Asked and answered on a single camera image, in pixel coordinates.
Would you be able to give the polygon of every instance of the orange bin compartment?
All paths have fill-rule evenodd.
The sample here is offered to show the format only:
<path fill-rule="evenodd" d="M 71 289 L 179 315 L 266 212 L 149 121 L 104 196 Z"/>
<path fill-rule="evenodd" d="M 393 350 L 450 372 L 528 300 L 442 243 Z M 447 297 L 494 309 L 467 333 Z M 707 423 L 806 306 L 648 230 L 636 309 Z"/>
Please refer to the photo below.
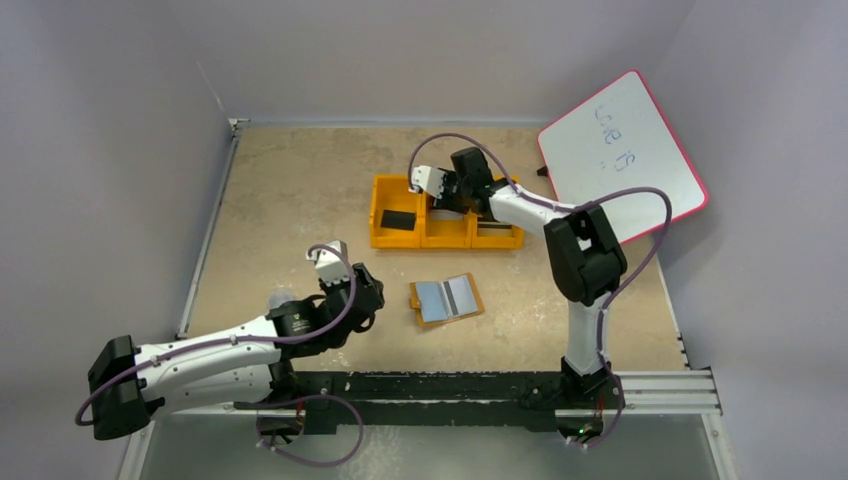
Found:
<path fill-rule="evenodd" d="M 404 175 L 377 175 L 371 191 L 371 212 L 368 218 L 373 248 L 421 248 L 421 203 L 423 195 L 409 191 Z M 416 216 L 414 230 L 383 228 L 386 210 L 412 213 Z"/>
<path fill-rule="evenodd" d="M 497 224 L 498 228 L 489 228 L 490 222 L 483 222 L 474 216 L 471 228 L 471 248 L 516 250 L 524 244 L 524 230 L 515 225 Z"/>
<path fill-rule="evenodd" d="M 433 197 L 422 194 L 424 199 L 422 217 L 424 228 L 421 231 L 421 248 L 471 248 L 471 222 L 475 215 L 463 215 L 458 219 L 434 219 L 430 216 L 430 204 Z M 447 217 L 453 217 L 453 212 L 446 212 Z"/>

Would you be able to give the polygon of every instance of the black bracket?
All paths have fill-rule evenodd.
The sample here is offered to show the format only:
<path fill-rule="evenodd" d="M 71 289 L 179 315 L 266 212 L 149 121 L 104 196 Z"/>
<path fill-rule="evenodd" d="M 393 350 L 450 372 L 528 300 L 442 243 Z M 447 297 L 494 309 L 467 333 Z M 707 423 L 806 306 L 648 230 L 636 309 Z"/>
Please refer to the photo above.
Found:
<path fill-rule="evenodd" d="M 129 335 L 106 343 L 88 371 L 88 389 L 94 392 L 119 373 L 135 366 L 138 353 Z M 91 403 L 94 438 L 111 440 L 141 430 L 150 423 L 150 415 L 160 406 L 147 403 L 141 395 L 138 376 L 133 374 L 107 388 Z"/>
<path fill-rule="evenodd" d="M 566 436 L 586 437 L 587 431 L 602 431 L 599 407 L 611 408 L 617 402 L 612 391 L 614 382 L 600 382 L 578 393 L 575 383 L 555 371 L 298 372 L 292 378 L 298 393 L 278 397 L 272 403 L 327 389 L 327 393 L 350 402 L 366 425 L 508 425 L 531 432 L 559 431 Z M 236 404 L 236 408 L 255 406 Z M 593 413 L 559 416 L 556 411 L 560 409 Z M 303 410 L 306 435 L 333 434 L 339 425 L 355 424 L 350 412 L 335 402 L 309 401 Z"/>
<path fill-rule="evenodd" d="M 580 240 L 590 246 L 580 247 Z M 559 291 L 572 302 L 591 306 L 612 292 L 627 271 L 627 259 L 601 206 L 551 220 L 545 243 Z"/>
<path fill-rule="evenodd" d="M 486 156 L 477 147 L 464 148 L 451 154 L 453 171 L 445 172 L 442 197 L 433 202 L 442 208 L 465 214 L 469 210 L 487 221 L 494 221 L 489 198 L 503 186 L 506 179 L 495 180 Z"/>

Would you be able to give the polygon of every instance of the whiteboard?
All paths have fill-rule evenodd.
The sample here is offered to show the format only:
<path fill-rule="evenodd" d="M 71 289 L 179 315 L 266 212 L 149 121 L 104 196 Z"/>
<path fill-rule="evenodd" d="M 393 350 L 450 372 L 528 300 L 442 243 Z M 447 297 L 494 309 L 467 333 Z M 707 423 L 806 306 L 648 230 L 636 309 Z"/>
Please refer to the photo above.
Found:
<path fill-rule="evenodd" d="M 624 188 L 657 187 L 673 219 L 703 208 L 708 194 L 641 74 L 631 70 L 539 134 L 557 199 L 582 204 Z M 604 204 L 619 242 L 662 225 L 665 207 L 652 194 Z"/>

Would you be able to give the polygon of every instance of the white wall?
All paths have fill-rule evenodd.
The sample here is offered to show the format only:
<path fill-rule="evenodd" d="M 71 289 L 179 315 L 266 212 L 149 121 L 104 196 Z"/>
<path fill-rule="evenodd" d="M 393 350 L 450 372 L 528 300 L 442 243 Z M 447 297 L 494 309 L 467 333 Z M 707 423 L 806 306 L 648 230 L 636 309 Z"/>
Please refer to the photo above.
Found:
<path fill-rule="evenodd" d="M 173 335 L 227 123 L 160 1 L 0 3 L 0 467 L 115 478 L 73 424 L 104 343 Z"/>
<path fill-rule="evenodd" d="M 550 121 L 653 74 L 694 0 L 169 0 L 230 117 Z"/>
<path fill-rule="evenodd" d="M 743 478 L 848 478 L 848 4 L 700 0 L 652 79 L 710 189 L 661 252 Z"/>

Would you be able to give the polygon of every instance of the beige table surface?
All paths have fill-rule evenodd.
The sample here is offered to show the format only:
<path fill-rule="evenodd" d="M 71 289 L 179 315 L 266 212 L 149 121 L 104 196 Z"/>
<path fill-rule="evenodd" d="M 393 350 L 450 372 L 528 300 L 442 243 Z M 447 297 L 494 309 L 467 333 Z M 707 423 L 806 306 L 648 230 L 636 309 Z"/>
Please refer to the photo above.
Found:
<path fill-rule="evenodd" d="M 538 129 L 460 128 L 489 146 L 511 175 L 552 197 Z M 557 370 L 568 339 L 567 303 L 551 278 L 544 240 L 525 236 L 516 251 L 385 251 L 369 246 L 368 210 L 376 174 L 405 173 L 409 154 L 443 128 L 248 128 L 241 139 L 206 265 L 189 334 L 231 327 L 267 310 L 269 292 L 290 287 L 320 293 L 304 252 L 341 239 L 351 262 L 364 262 L 385 284 L 386 306 L 374 327 L 351 334 L 339 350 L 294 361 L 296 369 Z M 458 139 L 432 142 L 417 164 L 450 166 Z M 625 245 L 635 266 L 650 248 Z M 409 308 L 408 283 L 474 274 L 486 312 L 422 329 Z M 613 368 L 682 370 L 683 363 L 658 266 L 651 265 L 612 307 Z"/>

